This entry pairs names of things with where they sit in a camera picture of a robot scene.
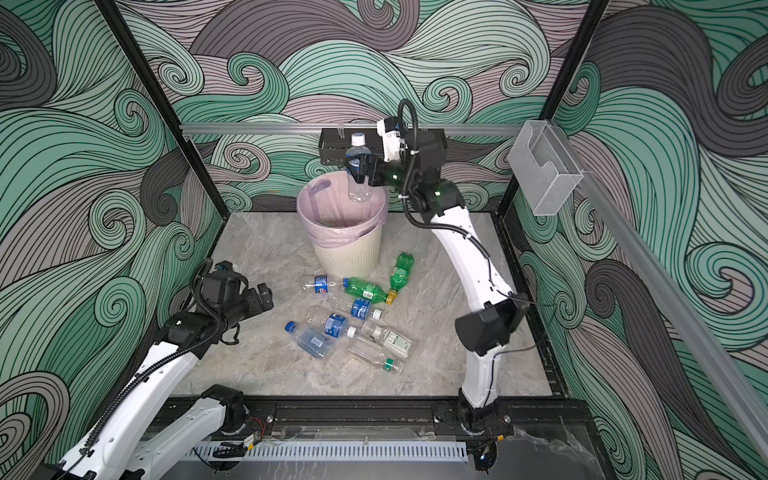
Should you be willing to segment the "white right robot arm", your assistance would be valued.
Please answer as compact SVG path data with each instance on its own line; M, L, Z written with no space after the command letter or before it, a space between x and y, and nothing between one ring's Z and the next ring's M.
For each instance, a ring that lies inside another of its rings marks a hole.
M473 435L500 419L498 362L527 314L530 303L499 274L477 236L457 185L441 175L447 140L440 130L422 130L417 109L400 101L393 117L378 122L380 155L363 154L351 172L355 182L395 192L409 223L433 233L458 274L469 313L454 322L466 350L466 367L458 394L458 419Z

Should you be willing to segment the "clear bottle blue cap short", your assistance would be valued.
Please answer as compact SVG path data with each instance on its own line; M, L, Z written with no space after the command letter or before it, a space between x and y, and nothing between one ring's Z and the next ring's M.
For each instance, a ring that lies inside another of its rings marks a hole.
M285 325L285 331L302 350L316 359L325 358L334 344L331 337L305 323L289 321Z

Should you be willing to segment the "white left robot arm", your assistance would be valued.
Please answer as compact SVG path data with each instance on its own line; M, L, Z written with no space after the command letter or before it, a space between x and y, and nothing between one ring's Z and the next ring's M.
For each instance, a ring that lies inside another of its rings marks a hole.
M57 464L56 479L160 479L205 438L238 434L250 420L241 391L215 384L170 425L145 436L177 385L242 321L273 309L264 283L207 258L193 274L190 307L158 332L133 379Z

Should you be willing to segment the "clear bottle white green label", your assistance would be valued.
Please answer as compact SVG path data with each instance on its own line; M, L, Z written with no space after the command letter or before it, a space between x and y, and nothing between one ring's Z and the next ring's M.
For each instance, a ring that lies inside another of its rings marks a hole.
M402 359L408 359L416 349L414 340L393 328L378 325L373 321L363 324L361 334Z

